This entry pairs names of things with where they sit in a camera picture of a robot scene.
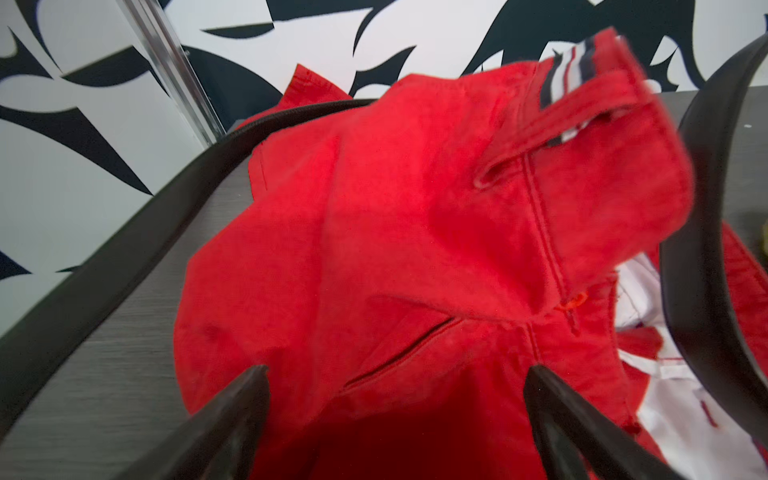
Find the red shirt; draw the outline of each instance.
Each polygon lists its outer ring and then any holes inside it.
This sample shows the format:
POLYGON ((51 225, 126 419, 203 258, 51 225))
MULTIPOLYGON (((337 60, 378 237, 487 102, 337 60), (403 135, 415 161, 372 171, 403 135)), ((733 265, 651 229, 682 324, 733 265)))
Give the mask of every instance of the red shirt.
MULTIPOLYGON (((544 478, 536 363, 656 452, 614 267, 683 224, 691 170, 624 40, 580 45, 410 75, 254 150, 254 203, 190 261, 174 337, 191 412, 270 367, 254 478, 544 478)), ((300 67, 276 109, 344 98, 300 67)))

